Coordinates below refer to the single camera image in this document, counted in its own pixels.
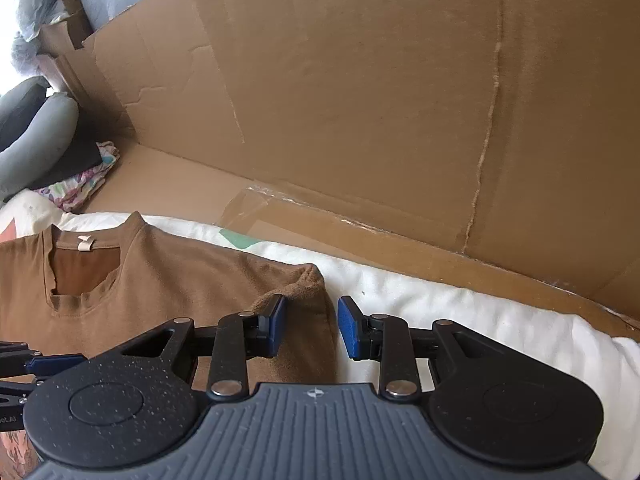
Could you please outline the brown printed t-shirt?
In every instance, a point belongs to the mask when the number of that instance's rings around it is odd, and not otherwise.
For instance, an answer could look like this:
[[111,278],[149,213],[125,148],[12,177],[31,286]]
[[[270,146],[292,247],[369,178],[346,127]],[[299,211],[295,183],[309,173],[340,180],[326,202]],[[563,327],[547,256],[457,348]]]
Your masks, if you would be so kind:
[[1,245],[1,337],[44,353],[97,356],[173,318],[215,325],[276,295],[284,338],[275,358],[250,360],[250,382],[336,382],[334,309],[311,263],[171,235],[136,212],[114,229],[48,226]]

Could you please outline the floral patterned cloth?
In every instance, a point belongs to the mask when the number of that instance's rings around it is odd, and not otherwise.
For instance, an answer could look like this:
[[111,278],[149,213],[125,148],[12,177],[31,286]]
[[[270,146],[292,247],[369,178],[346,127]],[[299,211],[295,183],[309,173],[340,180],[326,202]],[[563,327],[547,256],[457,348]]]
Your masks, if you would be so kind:
[[51,183],[35,192],[54,203],[65,212],[76,212],[85,206],[91,196],[105,183],[106,176],[115,167],[120,154],[111,141],[98,142],[101,156],[99,165],[84,170],[65,180]]

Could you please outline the brown cardboard sheet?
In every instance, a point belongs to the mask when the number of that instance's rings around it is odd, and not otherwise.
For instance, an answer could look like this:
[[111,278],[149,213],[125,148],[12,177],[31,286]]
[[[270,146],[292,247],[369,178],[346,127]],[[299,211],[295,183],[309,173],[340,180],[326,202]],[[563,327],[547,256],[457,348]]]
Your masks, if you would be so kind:
[[639,0],[63,0],[93,209],[322,248],[639,335]]

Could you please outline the grey neck pillow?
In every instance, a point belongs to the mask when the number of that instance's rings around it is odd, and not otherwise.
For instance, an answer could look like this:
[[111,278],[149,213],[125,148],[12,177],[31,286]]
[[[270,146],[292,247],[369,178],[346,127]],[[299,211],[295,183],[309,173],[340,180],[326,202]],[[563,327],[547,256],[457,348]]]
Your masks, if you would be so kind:
[[47,95],[49,84],[30,77],[1,97],[1,198],[6,200],[43,177],[72,143],[77,102]]

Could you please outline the cream bear-print bed sheet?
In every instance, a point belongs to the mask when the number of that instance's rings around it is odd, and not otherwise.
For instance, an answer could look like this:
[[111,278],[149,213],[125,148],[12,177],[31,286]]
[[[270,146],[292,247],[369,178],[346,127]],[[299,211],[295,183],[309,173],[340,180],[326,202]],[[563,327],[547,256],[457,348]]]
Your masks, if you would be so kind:
[[146,216],[151,226],[192,240],[284,263],[313,263],[331,298],[352,294],[362,310],[376,308],[425,327],[450,318],[507,346],[559,367],[590,385],[604,406],[604,426],[591,465],[609,479],[639,474],[639,345],[611,337],[578,315],[561,314],[466,288],[410,278],[285,244],[255,240],[210,224]]

